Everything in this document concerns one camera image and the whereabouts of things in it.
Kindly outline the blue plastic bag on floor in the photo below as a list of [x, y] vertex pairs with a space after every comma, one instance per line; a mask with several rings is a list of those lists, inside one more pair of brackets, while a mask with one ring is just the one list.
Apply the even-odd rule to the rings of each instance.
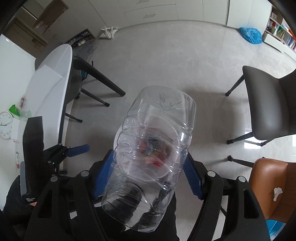
[[239, 28], [241, 36], [251, 44], [261, 44], [262, 35], [256, 28]]

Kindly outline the white oval table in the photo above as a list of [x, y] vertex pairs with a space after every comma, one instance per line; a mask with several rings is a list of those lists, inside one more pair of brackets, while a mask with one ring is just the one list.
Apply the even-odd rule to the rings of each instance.
[[24, 97], [16, 139], [16, 160], [24, 161], [23, 132], [28, 118], [43, 118], [45, 149], [62, 142], [65, 96], [72, 66], [73, 50], [68, 44], [55, 48], [40, 64]]

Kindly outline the green plastic bag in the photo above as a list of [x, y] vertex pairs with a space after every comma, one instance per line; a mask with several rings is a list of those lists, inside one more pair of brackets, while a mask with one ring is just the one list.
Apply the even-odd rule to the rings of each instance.
[[10, 113], [13, 113], [14, 115], [16, 116], [20, 116], [21, 113], [20, 113], [20, 110], [16, 107], [16, 105], [12, 105], [10, 108], [9, 108], [9, 112]]

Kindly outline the brown leather chair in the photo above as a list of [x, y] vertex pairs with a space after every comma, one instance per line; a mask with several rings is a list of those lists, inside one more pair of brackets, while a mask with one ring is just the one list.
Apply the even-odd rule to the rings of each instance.
[[[295, 163], [270, 158], [252, 163], [231, 156], [227, 160], [252, 168], [248, 183], [265, 219], [288, 223], [295, 212]], [[273, 201], [275, 187], [283, 190], [276, 202]]]

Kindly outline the white tote bag on floor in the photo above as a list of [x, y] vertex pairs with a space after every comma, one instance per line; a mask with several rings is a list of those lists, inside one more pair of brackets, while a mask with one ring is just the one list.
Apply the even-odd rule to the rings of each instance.
[[100, 39], [112, 40], [118, 29], [116, 27], [105, 27], [101, 29]]

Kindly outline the white round wall clock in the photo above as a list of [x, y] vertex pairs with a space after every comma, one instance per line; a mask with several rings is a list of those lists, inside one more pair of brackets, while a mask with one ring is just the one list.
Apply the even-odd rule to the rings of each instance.
[[11, 138], [11, 130], [13, 125], [13, 116], [8, 111], [0, 113], [0, 136], [4, 140]]

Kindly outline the white slotted trash bin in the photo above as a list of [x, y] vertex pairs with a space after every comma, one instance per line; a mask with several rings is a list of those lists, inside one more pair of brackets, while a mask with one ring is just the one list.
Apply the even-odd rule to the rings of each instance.
[[118, 140], [118, 137], [119, 137], [121, 131], [122, 131], [122, 128], [121, 128], [121, 126], [120, 126], [120, 127], [118, 128], [118, 130], [117, 130], [117, 132], [116, 132], [116, 134], [115, 134], [114, 140], [113, 140], [113, 150], [115, 150], [115, 148], [117, 147], [117, 140]]

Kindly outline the white drawer cabinet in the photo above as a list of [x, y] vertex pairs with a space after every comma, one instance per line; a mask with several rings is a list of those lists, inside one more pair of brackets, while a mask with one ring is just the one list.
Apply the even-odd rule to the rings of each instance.
[[107, 26], [125, 28], [160, 21], [225, 25], [230, 1], [90, 1]]

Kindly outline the white crumpled tissue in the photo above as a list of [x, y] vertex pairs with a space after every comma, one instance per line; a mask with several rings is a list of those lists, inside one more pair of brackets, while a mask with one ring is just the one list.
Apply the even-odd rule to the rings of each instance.
[[273, 201], [276, 202], [278, 199], [278, 196], [281, 195], [283, 193], [282, 188], [280, 187], [275, 187], [273, 189], [274, 195], [273, 195]]

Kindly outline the grey chair near bin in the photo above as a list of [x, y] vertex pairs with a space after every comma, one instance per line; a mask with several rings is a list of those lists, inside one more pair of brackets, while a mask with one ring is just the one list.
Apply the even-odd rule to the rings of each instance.
[[227, 140], [233, 144], [254, 137], [264, 146], [276, 138], [295, 134], [295, 71], [282, 77], [251, 67], [242, 67], [243, 75], [225, 95], [242, 82], [246, 85], [251, 116], [251, 132]]

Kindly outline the clear plastic bottle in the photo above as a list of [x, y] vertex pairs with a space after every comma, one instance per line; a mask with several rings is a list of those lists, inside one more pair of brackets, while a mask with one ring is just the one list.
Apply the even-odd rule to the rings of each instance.
[[117, 137], [102, 207], [138, 232], [163, 219], [182, 173], [195, 122], [195, 101], [164, 86], [143, 88]]

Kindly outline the person's black trouser legs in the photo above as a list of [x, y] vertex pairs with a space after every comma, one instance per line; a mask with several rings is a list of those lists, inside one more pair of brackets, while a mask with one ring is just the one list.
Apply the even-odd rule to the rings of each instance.
[[145, 221], [152, 225], [152, 212], [144, 213], [140, 221], [135, 223], [130, 229], [127, 229], [121, 222], [112, 218], [102, 207], [96, 207], [102, 227], [109, 240], [179, 240], [176, 228], [176, 196], [173, 195], [166, 212], [158, 224], [158, 227], [152, 232], [140, 232]]

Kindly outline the wall shelf with items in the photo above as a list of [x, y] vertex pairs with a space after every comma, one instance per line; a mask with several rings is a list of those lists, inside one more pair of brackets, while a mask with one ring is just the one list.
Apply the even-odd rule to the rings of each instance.
[[271, 8], [266, 29], [262, 36], [263, 42], [285, 53], [295, 60], [295, 35], [284, 17], [274, 6]]

